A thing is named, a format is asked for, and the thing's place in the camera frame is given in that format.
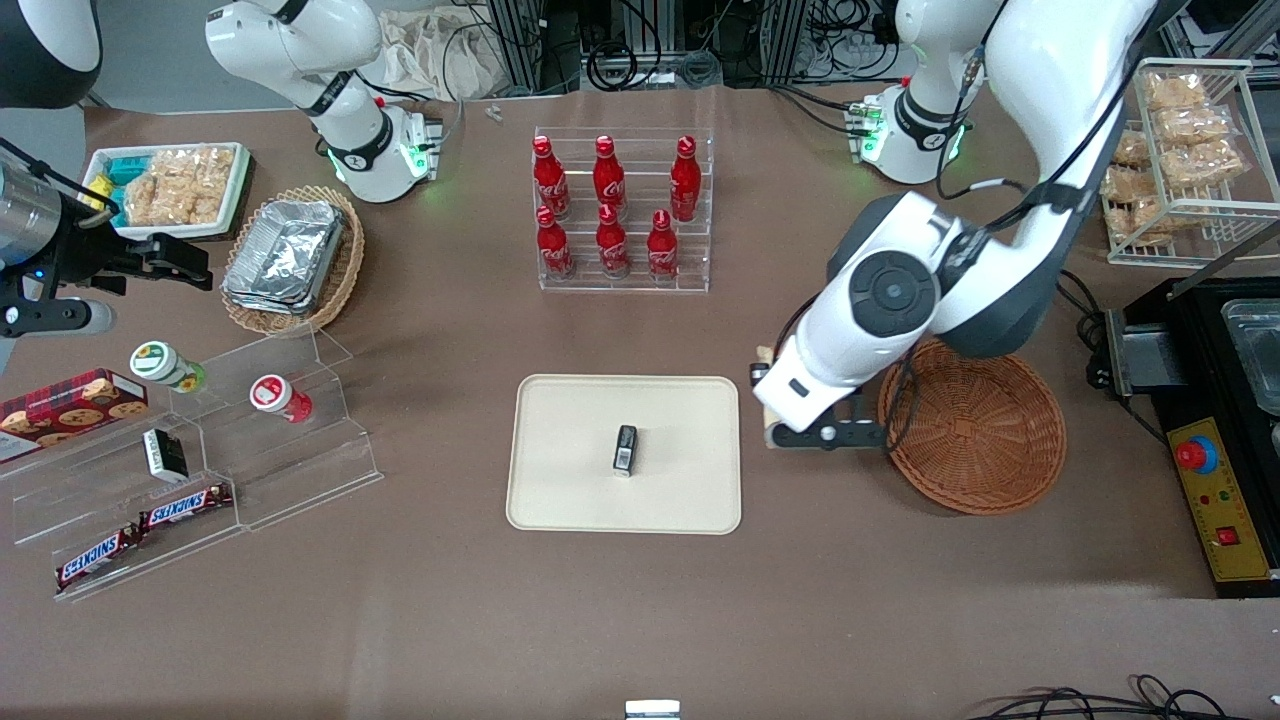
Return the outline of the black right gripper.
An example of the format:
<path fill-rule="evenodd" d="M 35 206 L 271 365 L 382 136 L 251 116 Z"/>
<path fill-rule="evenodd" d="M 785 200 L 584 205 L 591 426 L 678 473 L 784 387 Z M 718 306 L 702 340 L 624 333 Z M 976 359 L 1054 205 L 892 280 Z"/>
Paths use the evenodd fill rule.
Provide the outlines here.
<path fill-rule="evenodd" d="M 124 296 L 129 278 L 150 278 L 178 282 L 204 292 L 212 290 L 209 254 L 201 247 L 172 234 L 151 234 L 148 270 L 143 259 L 133 250 L 128 240 L 109 228 L 73 228 L 60 241 L 60 286 Z"/>

